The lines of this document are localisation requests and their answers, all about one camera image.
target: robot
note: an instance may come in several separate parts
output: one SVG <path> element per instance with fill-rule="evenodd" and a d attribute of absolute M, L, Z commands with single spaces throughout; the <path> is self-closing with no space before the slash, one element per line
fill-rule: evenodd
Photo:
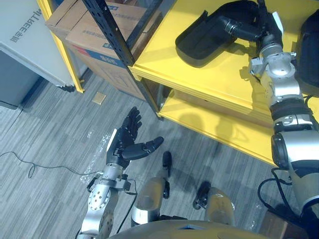
<path fill-rule="evenodd" d="M 216 18 L 224 33 L 257 42 L 258 57 L 250 62 L 250 73 L 260 81 L 274 121 L 271 138 L 273 160 L 287 170 L 302 211 L 309 219 L 309 235 L 318 238 L 319 218 L 319 128 L 312 111 L 305 105 L 302 92 L 294 77 L 291 60 L 295 53 L 283 52 L 282 29 L 277 14 L 267 12 L 265 2 L 258 0 L 257 24 L 247 25 L 229 17 Z M 105 239 L 112 229 L 113 211 L 118 192 L 130 189 L 123 170 L 131 160 L 154 152 L 163 142 L 162 137 L 135 144 L 142 125 L 137 108 L 133 108 L 122 126 L 114 130 L 107 147 L 106 166 L 88 186 L 88 211 L 78 239 Z M 264 236 L 234 227 L 233 205 L 227 195 L 203 183 L 193 206 L 205 208 L 203 221 L 180 217 L 160 216 L 162 198 L 169 197 L 171 155 L 163 155 L 163 168 L 150 179 L 139 193 L 132 209 L 132 227 L 110 238 L 218 238 L 263 239 Z"/>

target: shelf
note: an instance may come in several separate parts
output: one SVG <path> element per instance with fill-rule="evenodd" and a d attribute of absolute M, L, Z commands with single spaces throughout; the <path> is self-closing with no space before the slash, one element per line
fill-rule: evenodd
<path fill-rule="evenodd" d="M 274 165 L 272 129 L 192 105 L 175 98 L 173 91 L 159 115 Z"/>
<path fill-rule="evenodd" d="M 257 120 L 270 118 L 265 89 L 248 72 L 249 59 L 256 54 L 254 45 L 237 39 L 202 68 L 187 65 L 177 55 L 179 34 L 204 10 L 210 14 L 226 2 L 229 0 L 177 0 L 130 70 L 137 80 L 144 77 Z M 295 50 L 300 27 L 319 8 L 319 1 L 267 0 L 266 4 L 283 22 L 284 50 Z M 310 107 L 319 119 L 319 99 L 313 99 Z"/>

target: cardboard box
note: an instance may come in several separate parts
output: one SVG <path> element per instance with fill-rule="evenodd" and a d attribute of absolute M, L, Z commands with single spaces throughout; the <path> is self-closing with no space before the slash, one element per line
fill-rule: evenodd
<path fill-rule="evenodd" d="M 123 37 L 127 39 L 146 9 L 116 3 L 108 5 Z M 161 20 L 161 13 L 157 11 L 131 50 L 135 58 L 138 58 Z M 84 56 L 81 59 L 94 73 L 117 89 L 144 99 L 127 67 L 118 58 L 89 12 L 84 14 L 67 35 L 66 43 L 73 51 L 76 51 L 77 55 Z"/>
<path fill-rule="evenodd" d="M 259 234 L 271 239 L 307 239 L 307 232 L 301 227 L 267 211 Z"/>
<path fill-rule="evenodd" d="M 246 121 L 249 121 L 249 122 L 264 126 L 264 127 L 268 127 L 268 128 L 273 127 L 273 120 L 271 119 L 270 116 L 269 116 L 269 118 L 265 118 L 263 121 L 260 121 L 260 120 L 256 120 L 256 119 L 250 117 L 249 115 L 242 114 L 240 112 L 222 107 L 222 106 L 217 105 L 215 103 L 212 103 L 212 102 L 206 101 L 204 99 L 198 98 L 196 96 L 192 96 L 190 94 L 184 93 L 182 91 L 174 90 L 174 96 L 178 99 L 190 102 L 191 104 L 198 105 L 198 106 L 207 108 L 207 109 L 215 111 L 215 112 L 220 112 L 222 114 L 234 116 L 234 117 L 237 117 L 239 119 L 246 120 Z"/>
<path fill-rule="evenodd" d="M 107 0 L 112 3 L 123 3 L 126 5 L 137 4 L 136 0 Z M 87 12 L 82 0 L 64 0 L 54 11 L 45 25 L 61 40 L 64 41 L 73 27 Z"/>

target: floor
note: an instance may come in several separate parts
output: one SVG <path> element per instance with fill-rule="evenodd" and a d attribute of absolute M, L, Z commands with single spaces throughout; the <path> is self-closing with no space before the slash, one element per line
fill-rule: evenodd
<path fill-rule="evenodd" d="M 204 210 L 196 211 L 191 204 L 200 183 L 208 180 L 235 204 L 238 227 L 259 230 L 266 208 L 258 200 L 257 188 L 271 177 L 270 165 L 176 123 L 158 120 L 147 103 L 116 91 L 95 75 L 85 89 L 84 94 L 69 93 L 43 81 L 20 109 L 0 107 L 0 154 L 12 150 L 21 159 L 41 165 L 66 165 L 79 172 L 100 170 L 113 129 L 137 106 L 143 122 L 137 142 L 165 138 L 155 153 L 127 168 L 137 189 L 156 175 L 161 155 L 169 150 L 173 156 L 171 193 L 163 202 L 162 214 L 203 219 Z M 97 91 L 106 95 L 102 105 L 92 102 Z M 90 177 L 65 169 L 37 168 L 28 179 L 30 165 L 9 154 L 0 159 L 0 166 L 0 238 L 74 238 L 86 213 Z M 295 206 L 292 189 L 285 186 L 284 190 Z M 274 183 L 265 185 L 262 196 L 271 205 L 281 202 Z M 112 233 L 132 200 L 132 196 L 120 194 Z M 128 217 L 123 230 L 130 221 Z"/>

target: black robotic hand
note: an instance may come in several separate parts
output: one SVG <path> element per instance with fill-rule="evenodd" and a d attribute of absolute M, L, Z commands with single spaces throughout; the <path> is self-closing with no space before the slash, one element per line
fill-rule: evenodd
<path fill-rule="evenodd" d="M 138 129 L 142 126 L 141 118 L 140 111 L 133 107 L 116 132 L 107 152 L 106 163 L 116 163 L 125 169 L 131 160 L 148 156 L 163 143 L 164 139 L 157 137 L 146 143 L 135 144 Z"/>

